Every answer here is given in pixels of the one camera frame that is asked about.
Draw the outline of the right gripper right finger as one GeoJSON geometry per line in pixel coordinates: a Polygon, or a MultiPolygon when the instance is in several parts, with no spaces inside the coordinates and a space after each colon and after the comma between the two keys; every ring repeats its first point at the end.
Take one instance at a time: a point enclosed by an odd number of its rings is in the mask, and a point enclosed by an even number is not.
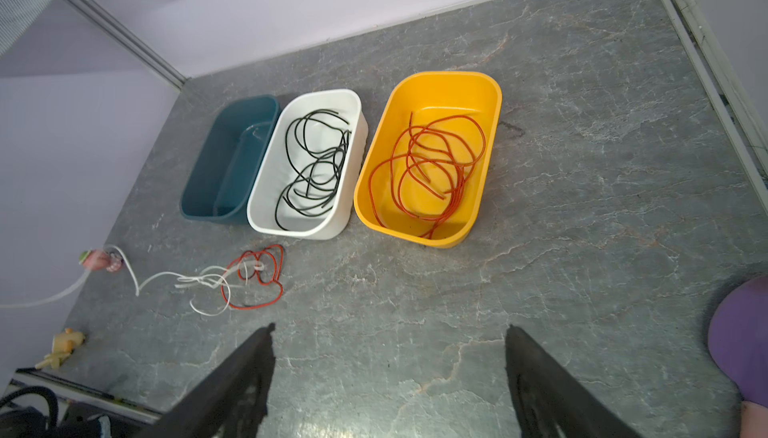
{"type": "Polygon", "coordinates": [[[505,336],[508,385],[523,437],[637,437],[525,330],[505,336]]]}

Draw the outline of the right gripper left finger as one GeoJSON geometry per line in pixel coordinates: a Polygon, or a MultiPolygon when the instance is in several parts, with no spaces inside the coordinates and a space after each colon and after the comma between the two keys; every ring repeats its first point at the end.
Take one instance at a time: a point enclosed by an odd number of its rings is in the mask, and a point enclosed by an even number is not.
{"type": "Polygon", "coordinates": [[[268,415],[276,357],[271,323],[257,329],[140,437],[255,437],[268,415]]]}

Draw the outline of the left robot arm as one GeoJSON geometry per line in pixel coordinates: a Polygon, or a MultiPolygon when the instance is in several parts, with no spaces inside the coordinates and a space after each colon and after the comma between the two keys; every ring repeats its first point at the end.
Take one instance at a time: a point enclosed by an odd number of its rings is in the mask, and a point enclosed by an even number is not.
{"type": "Polygon", "coordinates": [[[1,398],[1,409],[25,395],[37,395],[47,404],[46,414],[34,407],[11,408],[1,412],[2,437],[112,437],[112,423],[108,416],[100,415],[72,425],[59,425],[59,406],[56,394],[43,386],[17,389],[1,398]]]}

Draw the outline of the small beige toy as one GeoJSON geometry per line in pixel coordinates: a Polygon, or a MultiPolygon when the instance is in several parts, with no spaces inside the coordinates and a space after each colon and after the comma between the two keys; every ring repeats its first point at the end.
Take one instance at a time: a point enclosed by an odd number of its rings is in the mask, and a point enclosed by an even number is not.
{"type": "Polygon", "coordinates": [[[51,352],[42,361],[38,362],[34,368],[36,370],[42,370],[46,367],[59,369],[72,355],[73,351],[82,346],[84,342],[85,334],[83,332],[66,328],[63,332],[53,337],[51,352]]]}

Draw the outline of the pink toy figure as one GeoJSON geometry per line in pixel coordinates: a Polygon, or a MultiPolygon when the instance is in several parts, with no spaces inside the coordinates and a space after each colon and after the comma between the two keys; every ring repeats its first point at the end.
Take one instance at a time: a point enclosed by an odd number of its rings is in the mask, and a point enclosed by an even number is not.
{"type": "Polygon", "coordinates": [[[106,270],[114,273],[123,267],[124,261],[118,252],[91,249],[80,254],[79,264],[89,271],[106,270]]]}

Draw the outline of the white plastic bin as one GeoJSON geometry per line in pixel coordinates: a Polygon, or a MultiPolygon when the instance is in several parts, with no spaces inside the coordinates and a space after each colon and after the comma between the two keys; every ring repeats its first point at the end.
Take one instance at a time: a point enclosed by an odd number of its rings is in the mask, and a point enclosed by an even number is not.
{"type": "Polygon", "coordinates": [[[368,124],[353,90],[301,94],[281,112],[247,204],[264,234],[328,240],[348,224],[368,124]]]}

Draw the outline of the yellow plastic bin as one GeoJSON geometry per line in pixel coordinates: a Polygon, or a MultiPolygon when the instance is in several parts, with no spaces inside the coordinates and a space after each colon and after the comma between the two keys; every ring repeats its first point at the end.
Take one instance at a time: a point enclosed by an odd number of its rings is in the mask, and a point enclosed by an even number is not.
{"type": "Polygon", "coordinates": [[[394,88],[355,188],[378,232],[435,247],[460,244],[476,222],[502,90],[481,72],[419,72],[394,88]]]}

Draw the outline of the teal plastic bin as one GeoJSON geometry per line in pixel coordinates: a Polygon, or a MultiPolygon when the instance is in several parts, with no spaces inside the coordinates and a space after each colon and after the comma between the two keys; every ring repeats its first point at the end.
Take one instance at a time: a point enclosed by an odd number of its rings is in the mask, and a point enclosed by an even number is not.
{"type": "Polygon", "coordinates": [[[180,198],[184,218],[246,224],[246,205],[280,111],[275,96],[255,96],[219,112],[180,198]]]}

